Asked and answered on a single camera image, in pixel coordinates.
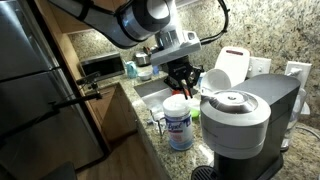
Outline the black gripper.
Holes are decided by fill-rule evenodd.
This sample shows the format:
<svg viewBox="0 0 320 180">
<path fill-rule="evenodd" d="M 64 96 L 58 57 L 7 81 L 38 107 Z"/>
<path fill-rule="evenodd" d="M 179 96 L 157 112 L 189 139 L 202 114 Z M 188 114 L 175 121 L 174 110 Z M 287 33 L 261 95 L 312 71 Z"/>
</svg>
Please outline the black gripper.
<svg viewBox="0 0 320 180">
<path fill-rule="evenodd" d="M 168 76 L 165 78 L 165 83 L 171 88 L 182 88 L 185 99 L 188 100 L 187 93 L 189 92 L 190 98 L 193 98 L 192 88 L 197 84 L 203 71 L 202 65 L 192 66 L 189 57 L 184 56 L 167 63 Z"/>
</svg>

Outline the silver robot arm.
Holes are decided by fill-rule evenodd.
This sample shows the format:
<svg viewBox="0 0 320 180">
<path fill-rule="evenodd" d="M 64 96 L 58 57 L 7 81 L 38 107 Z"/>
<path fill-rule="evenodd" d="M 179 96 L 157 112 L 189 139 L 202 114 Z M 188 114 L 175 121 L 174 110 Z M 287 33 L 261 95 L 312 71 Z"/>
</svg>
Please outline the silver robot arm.
<svg viewBox="0 0 320 180">
<path fill-rule="evenodd" d="M 153 36 L 157 50 L 151 53 L 154 66 L 164 65 L 165 83 L 192 96 L 201 70 L 190 64 L 188 55 L 201 49 L 196 33 L 181 28 L 175 0 L 130 0 L 114 12 L 93 0 L 49 0 L 77 20 L 103 34 L 113 45 L 129 49 Z"/>
</svg>

